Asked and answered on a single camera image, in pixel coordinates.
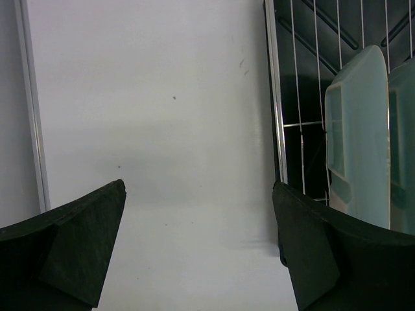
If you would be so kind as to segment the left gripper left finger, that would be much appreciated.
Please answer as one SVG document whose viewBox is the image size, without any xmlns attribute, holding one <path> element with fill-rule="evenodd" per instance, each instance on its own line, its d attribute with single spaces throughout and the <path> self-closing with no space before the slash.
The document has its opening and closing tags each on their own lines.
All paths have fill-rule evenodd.
<svg viewBox="0 0 415 311">
<path fill-rule="evenodd" d="M 93 310 L 126 202 L 124 181 L 1 228 L 2 310 Z"/>
</svg>

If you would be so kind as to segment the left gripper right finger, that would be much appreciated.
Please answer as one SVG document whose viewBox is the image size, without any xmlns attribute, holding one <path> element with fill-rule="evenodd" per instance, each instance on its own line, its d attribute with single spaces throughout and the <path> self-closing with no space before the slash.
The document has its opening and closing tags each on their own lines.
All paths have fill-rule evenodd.
<svg viewBox="0 0 415 311">
<path fill-rule="evenodd" d="M 281 182 L 272 200 L 299 310 L 413 310 L 414 236 L 377 227 Z"/>
</svg>

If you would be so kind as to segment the light green divided plate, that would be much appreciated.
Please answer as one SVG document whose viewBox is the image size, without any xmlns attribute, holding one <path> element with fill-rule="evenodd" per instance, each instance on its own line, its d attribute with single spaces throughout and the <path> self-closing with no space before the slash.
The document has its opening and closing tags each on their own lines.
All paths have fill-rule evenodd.
<svg viewBox="0 0 415 311">
<path fill-rule="evenodd" d="M 378 46 L 340 70 L 324 104 L 330 207 L 390 229 L 388 74 Z"/>
<path fill-rule="evenodd" d="M 391 229 L 414 234 L 414 59 L 389 76 Z"/>
</svg>

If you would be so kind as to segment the left aluminium table rail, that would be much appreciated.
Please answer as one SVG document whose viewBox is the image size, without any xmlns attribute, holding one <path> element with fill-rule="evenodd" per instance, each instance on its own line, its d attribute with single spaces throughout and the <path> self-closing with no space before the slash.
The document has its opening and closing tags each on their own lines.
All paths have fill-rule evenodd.
<svg viewBox="0 0 415 311">
<path fill-rule="evenodd" d="M 51 210 L 28 2 L 14 1 L 40 212 Z"/>
</svg>

